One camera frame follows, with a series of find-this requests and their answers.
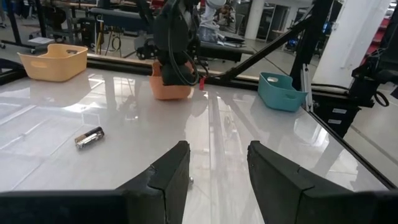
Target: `cable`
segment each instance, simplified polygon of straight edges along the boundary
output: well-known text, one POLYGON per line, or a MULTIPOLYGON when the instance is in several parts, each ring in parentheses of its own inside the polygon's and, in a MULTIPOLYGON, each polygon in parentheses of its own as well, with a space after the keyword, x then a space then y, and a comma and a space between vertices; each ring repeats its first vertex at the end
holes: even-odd
MULTIPOLYGON (((178 77, 180 78, 180 80, 181 80, 184 84, 186 84, 186 85, 194 86, 194 85, 196 85, 196 84, 198 83, 198 81, 199 81, 198 70, 197 70, 197 68, 196 68, 195 62, 194 62, 194 63, 191 63, 191 64, 192 64, 192 67, 193 67, 193 70, 195 71, 195 75, 196 75, 195 82, 192 83, 192 82, 188 81, 188 80, 185 78, 184 75, 182 75, 182 73, 181 73, 181 71, 180 71, 180 69, 179 69, 177 63, 175 62, 174 54, 173 54, 173 43, 172 43, 171 32, 172 32, 172 30, 171 30, 171 28, 169 27, 169 31, 168 31, 168 35, 167 35, 167 36, 168 36, 168 41, 169 41, 169 57, 170 57, 170 62, 171 62, 171 64, 172 64, 172 66, 173 66, 174 71, 177 73, 178 77)), ((189 55, 188 55, 186 52, 183 52, 183 53, 184 53, 186 56, 188 56, 188 60, 189 60, 190 62, 193 61, 192 58, 189 57, 189 55)))
POLYGON ((112 34, 113 34, 113 29, 111 30, 111 34, 109 35, 108 46, 106 47, 105 56, 106 56, 106 54, 108 53, 109 45, 111 44, 112 34))
POLYGON ((390 106, 390 102, 388 101, 387 97, 379 91, 376 91, 376 93, 374 94, 374 99, 376 100, 376 102, 378 102, 383 107, 390 106))
MULTIPOLYGON (((349 88, 343 87, 343 86, 338 86, 338 85, 319 84, 319 83, 312 83, 312 85, 313 86, 324 86, 324 87, 339 88, 339 89, 342 89, 342 90, 349 91, 349 88)), ((376 93, 373 95, 373 97, 376 100, 376 102, 379 103, 383 107, 387 107, 387 106, 390 105, 390 102, 387 99, 387 97, 384 94, 382 94, 380 91, 376 91, 376 93)))
POLYGON ((99 32, 98 32, 98 38, 97 38, 97 44, 96 44, 96 48, 95 48, 95 53, 96 54, 98 54, 98 52, 99 52, 99 54, 101 55, 101 51, 100 51, 100 46, 101 46, 101 38, 102 38, 102 36, 104 35, 103 34, 103 29, 104 29, 104 23, 103 22, 101 22, 101 24, 99 25, 99 32))
POLYGON ((120 33, 118 33, 118 39, 119 39, 119 55, 120 55, 120 57, 122 57, 122 40, 120 39, 120 33))
POLYGON ((192 83, 192 82, 188 81, 184 77, 184 75, 182 75, 177 63, 175 62, 174 53, 173 53, 173 42, 172 42, 172 24, 173 24, 173 19, 174 19, 173 15, 174 15, 174 11, 176 10, 179 2, 180 2, 179 0, 175 0, 173 2, 172 8, 170 10, 170 15, 169 15, 169 30, 168 30, 167 38, 168 38, 168 44, 169 44, 170 63, 172 64, 174 71, 177 73, 178 77, 184 84, 194 86, 199 82, 199 74, 198 74, 197 66, 195 65, 195 61, 193 61, 193 59, 189 56, 188 53, 183 51, 184 55, 187 57, 188 61, 191 63, 191 65, 193 67, 193 71, 195 72, 195 81, 192 83))
POLYGON ((199 59, 199 56, 197 55, 197 58, 198 58, 198 63, 199 63, 199 65, 205 70, 205 72, 206 72, 206 77, 208 78, 209 77, 209 70, 206 68, 206 66, 203 64, 203 62, 199 59))
POLYGON ((115 52, 115 51, 118 51, 118 50, 120 50, 120 48, 121 48, 121 45, 122 45, 122 41, 121 41, 121 39, 120 39, 120 33, 118 33, 118 35, 119 36, 116 36, 116 37, 113 37, 112 38, 112 49, 113 49, 113 51, 115 52), (119 40, 119 44, 118 44, 118 47, 116 48, 116 47, 114 47, 114 41, 115 40, 119 40))

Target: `battery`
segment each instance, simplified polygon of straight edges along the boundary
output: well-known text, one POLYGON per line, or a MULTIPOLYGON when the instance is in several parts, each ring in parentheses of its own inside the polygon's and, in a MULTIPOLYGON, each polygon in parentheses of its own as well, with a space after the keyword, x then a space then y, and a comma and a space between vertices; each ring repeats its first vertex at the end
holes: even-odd
POLYGON ((97 127, 75 138, 75 145, 77 148, 82 149, 85 146, 102 139, 104 135, 105 133, 102 128, 97 127))

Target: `red tag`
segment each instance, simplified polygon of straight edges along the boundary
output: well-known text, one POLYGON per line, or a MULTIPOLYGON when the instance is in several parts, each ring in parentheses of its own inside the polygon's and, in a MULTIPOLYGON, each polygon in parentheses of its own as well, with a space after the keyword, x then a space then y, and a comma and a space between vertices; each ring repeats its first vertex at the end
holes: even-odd
POLYGON ((205 79, 206 78, 201 78, 199 81, 199 90, 204 90, 205 89, 205 79))

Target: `chair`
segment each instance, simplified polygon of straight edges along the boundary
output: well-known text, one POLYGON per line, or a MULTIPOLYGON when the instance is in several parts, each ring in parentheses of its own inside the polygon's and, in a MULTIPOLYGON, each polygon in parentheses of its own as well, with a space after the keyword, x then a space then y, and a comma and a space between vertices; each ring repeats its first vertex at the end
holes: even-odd
POLYGON ((236 34, 239 34, 239 28, 242 25, 242 21, 244 19, 244 15, 243 14, 237 14, 235 17, 236 17, 235 30, 236 30, 236 34))

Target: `plastic basket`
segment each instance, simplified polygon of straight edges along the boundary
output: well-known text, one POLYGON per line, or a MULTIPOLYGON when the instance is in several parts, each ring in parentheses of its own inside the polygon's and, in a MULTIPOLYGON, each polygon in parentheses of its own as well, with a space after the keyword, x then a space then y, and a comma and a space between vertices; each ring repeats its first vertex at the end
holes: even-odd
POLYGON ((276 110, 297 111, 307 95, 292 87, 292 77, 273 73, 260 73, 258 93, 264 103, 276 110))
POLYGON ((149 77, 150 88, 154 97, 158 100, 179 100, 184 99, 191 93, 190 86, 164 86, 162 72, 160 71, 160 62, 156 61, 152 64, 152 76, 149 77))
POLYGON ((18 53, 29 77, 36 80, 64 82, 87 67, 87 48, 66 44, 50 44, 47 54, 40 56, 18 53))

